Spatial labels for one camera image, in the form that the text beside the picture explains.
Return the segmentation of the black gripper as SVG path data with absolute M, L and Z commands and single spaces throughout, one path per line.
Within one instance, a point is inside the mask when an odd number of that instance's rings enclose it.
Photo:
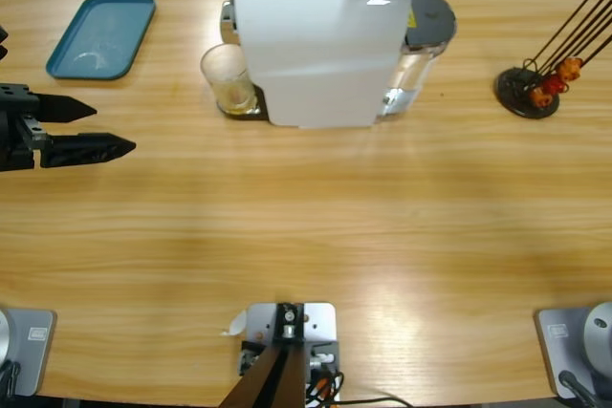
M 50 136 L 40 122 L 71 122 L 98 111 L 69 96 L 35 94 L 27 85 L 1 85 L 1 171 L 56 168 L 109 162 L 133 151 L 137 144 L 110 133 Z

